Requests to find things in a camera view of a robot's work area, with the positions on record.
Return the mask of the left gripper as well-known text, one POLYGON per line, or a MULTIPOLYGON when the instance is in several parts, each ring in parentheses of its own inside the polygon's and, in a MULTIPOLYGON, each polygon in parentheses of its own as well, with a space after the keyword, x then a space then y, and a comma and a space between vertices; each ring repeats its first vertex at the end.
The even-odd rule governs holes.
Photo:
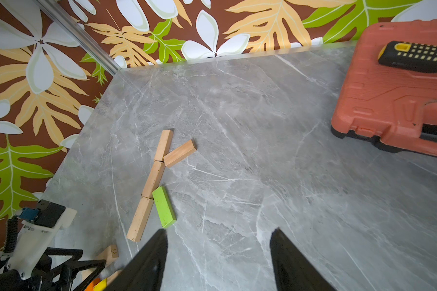
POLYGON ((67 261, 57 267, 59 279, 53 284, 52 290, 84 291, 105 269, 106 260, 79 261, 82 256, 82 249, 56 247, 48 247, 44 253, 4 252, 0 257, 0 291, 40 291, 43 278, 41 275, 31 275, 32 270, 39 261, 40 266, 51 266, 52 257, 69 257, 67 261), (86 270, 92 270, 92 272, 73 289, 76 276, 86 270))

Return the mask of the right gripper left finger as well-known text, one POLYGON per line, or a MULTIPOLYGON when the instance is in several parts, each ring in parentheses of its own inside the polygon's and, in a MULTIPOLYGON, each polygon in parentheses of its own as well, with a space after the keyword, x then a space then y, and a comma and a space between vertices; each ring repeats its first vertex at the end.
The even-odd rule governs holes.
POLYGON ((168 236, 159 229, 106 288, 107 291, 159 291, 168 254, 168 236))

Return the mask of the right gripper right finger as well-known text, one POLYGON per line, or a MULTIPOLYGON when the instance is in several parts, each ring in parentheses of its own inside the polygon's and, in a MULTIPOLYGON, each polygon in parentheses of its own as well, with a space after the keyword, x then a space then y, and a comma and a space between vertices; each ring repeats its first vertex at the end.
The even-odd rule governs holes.
POLYGON ((279 228, 269 242, 278 291, 335 291, 279 228))

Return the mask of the wooden block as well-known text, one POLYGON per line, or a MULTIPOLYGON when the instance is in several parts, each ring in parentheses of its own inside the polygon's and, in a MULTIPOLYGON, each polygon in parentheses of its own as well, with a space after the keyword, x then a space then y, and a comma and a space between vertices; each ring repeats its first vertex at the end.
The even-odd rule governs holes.
POLYGON ((116 272, 114 272, 111 276, 106 278, 106 284, 107 286, 109 286, 120 274, 121 274, 122 270, 118 270, 116 272))

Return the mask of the orange block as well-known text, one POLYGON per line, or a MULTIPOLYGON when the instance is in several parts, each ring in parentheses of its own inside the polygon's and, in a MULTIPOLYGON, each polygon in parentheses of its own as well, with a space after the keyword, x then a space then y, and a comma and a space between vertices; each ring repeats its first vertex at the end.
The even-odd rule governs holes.
POLYGON ((85 291, 93 291, 94 287, 100 282, 99 278, 94 279, 85 289, 85 291))

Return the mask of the wooden block number 53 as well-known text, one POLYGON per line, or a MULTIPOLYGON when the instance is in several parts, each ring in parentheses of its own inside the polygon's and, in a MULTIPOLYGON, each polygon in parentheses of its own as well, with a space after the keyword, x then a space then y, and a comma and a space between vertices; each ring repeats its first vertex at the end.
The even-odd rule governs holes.
MULTIPOLYGON (((102 253, 97 255, 94 260, 101 260, 105 259, 106 264, 105 267, 110 266, 112 263, 114 263, 119 258, 119 252, 118 247, 116 244, 112 244, 109 247, 107 247, 102 253)), ((81 274, 81 279, 85 280, 93 271, 95 268, 84 270, 81 274)))

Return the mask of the green block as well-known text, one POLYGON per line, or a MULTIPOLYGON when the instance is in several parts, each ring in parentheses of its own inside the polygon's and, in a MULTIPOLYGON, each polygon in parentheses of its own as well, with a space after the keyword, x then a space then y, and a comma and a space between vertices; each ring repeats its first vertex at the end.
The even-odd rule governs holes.
POLYGON ((176 222, 176 215, 168 193, 164 186, 159 186, 153 191, 152 195, 157 208, 161 226, 162 228, 167 229, 176 222))

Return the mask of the wooden block number 70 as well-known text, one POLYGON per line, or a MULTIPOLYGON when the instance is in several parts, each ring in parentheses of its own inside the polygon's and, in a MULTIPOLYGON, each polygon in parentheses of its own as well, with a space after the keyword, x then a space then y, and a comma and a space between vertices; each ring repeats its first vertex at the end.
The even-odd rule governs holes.
POLYGON ((162 161, 155 161, 149 173, 148 179, 144 185, 142 196, 153 199, 153 191, 159 187, 163 173, 165 171, 165 164, 162 161))

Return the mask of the wooden block diagonal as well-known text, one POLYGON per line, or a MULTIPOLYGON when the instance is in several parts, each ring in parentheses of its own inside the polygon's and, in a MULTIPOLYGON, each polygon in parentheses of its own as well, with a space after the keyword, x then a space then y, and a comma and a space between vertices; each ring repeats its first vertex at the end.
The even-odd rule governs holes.
POLYGON ((164 156, 163 161, 167 168, 171 168, 177 163, 183 161, 189 155, 193 154, 197 149, 194 142, 190 139, 180 147, 164 156))

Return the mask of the wooden block number 20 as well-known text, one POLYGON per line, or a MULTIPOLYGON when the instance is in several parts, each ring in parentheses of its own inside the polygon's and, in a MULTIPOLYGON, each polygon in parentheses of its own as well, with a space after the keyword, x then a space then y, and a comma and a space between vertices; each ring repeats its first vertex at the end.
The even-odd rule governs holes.
POLYGON ((154 161, 164 161, 164 156, 169 153, 171 142, 173 138, 172 130, 163 130, 154 155, 154 161))

